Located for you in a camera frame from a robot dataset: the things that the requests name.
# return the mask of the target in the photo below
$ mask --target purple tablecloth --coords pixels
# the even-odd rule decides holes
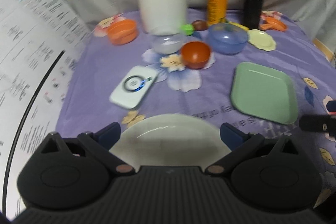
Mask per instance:
[[[141,25],[139,12],[124,16]],[[190,22],[204,18],[204,12],[189,10]],[[238,22],[239,14],[230,11],[227,18]],[[324,195],[328,196],[336,191],[333,174],[336,171],[336,149],[335,141],[330,140],[329,135],[303,133],[298,122],[285,126],[250,117],[236,111],[230,102],[235,68],[245,61],[283,71],[292,78],[299,117],[325,114],[326,102],[336,99],[334,68],[294,22],[285,16],[282,20],[288,26],[286,32],[267,31],[277,42],[276,50],[266,52],[248,43],[241,53],[234,56],[215,53],[213,64],[198,71],[168,72],[162,68],[160,58],[163,55],[150,50],[150,36],[141,31],[136,40],[123,46],[113,46],[107,37],[92,35],[71,80],[56,129],[64,137],[73,137],[83,131],[95,132],[113,121],[120,123],[128,110],[110,103],[111,92],[133,66],[150,65],[160,70],[160,82],[154,84],[141,103],[139,115],[183,113],[218,127],[229,122],[243,132],[258,132],[268,138],[293,135],[319,169],[324,179]],[[201,32],[203,38],[206,34],[207,31]],[[125,128],[126,125],[122,124],[122,131]]]

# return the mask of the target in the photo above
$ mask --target leaf pattern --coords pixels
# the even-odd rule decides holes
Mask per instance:
[[[302,80],[305,81],[308,86],[310,86],[314,89],[317,89],[317,90],[319,89],[313,80],[311,80],[309,78],[302,78]]]
[[[324,148],[319,148],[322,158],[330,165],[335,165],[335,161],[331,154]]]
[[[313,92],[311,92],[311,90],[308,87],[304,88],[304,96],[306,100],[308,101],[308,103],[314,106],[314,95],[313,95]]]

